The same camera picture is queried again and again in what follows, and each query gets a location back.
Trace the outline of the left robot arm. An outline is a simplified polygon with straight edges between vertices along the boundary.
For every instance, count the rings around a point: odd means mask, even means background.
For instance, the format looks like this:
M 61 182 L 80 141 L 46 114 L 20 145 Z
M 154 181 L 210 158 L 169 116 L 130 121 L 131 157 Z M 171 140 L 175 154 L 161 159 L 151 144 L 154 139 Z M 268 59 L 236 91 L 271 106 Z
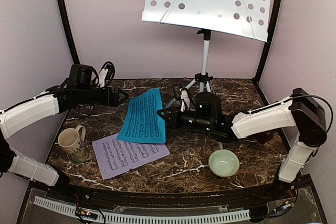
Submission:
M 121 105 L 129 96 L 119 87 L 110 86 L 115 72 L 113 63 L 109 61 L 100 71 L 92 66 L 74 64 L 69 77 L 62 84 L 1 110 L 1 173 L 13 173 L 51 186 L 61 200 L 71 200 L 74 189 L 67 184 L 67 175 L 11 148 L 7 140 L 42 119 L 64 113 L 79 105 Z

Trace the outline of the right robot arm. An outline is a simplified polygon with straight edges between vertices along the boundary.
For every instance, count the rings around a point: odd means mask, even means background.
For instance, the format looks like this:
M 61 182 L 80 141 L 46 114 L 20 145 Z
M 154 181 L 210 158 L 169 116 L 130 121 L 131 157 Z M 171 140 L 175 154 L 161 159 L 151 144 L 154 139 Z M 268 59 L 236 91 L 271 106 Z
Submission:
M 326 124 L 324 108 L 302 88 L 267 106 L 232 115 L 222 113 L 221 100 L 211 92 L 200 92 L 190 99 L 182 89 L 180 107 L 163 108 L 157 111 L 168 127 L 206 134 L 222 143 L 235 142 L 259 133 L 295 127 L 298 136 L 279 167 L 277 181 L 268 188 L 273 200 L 280 199 L 288 191 L 305 163 L 327 140 L 330 125 Z

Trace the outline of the purple sheet music page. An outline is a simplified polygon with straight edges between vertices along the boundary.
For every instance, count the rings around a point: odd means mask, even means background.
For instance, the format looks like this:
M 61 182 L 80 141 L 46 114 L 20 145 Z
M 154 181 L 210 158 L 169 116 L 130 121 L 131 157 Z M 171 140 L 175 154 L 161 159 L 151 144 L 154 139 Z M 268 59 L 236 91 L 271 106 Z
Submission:
M 117 134 L 92 142 L 103 180 L 114 178 L 170 155 L 165 144 L 139 144 L 117 139 Z

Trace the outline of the blue sheet music page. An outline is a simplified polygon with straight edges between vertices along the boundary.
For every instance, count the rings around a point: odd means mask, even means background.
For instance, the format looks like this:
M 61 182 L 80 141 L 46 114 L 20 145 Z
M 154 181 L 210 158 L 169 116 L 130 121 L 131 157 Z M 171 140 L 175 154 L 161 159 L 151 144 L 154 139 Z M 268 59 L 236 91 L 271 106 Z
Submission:
M 117 139 L 140 144 L 166 143 L 165 127 L 160 127 L 157 114 L 162 108 L 158 88 L 131 99 Z

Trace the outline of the grey folding music stand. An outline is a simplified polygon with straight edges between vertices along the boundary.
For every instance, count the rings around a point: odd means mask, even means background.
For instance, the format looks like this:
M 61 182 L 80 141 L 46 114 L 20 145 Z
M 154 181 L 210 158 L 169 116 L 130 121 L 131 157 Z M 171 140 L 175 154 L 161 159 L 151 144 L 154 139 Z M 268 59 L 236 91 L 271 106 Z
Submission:
M 211 34 L 214 31 L 267 41 L 270 0 L 145 0 L 142 21 L 197 28 L 203 36 L 200 73 L 192 83 L 200 92 L 211 92 L 207 72 Z

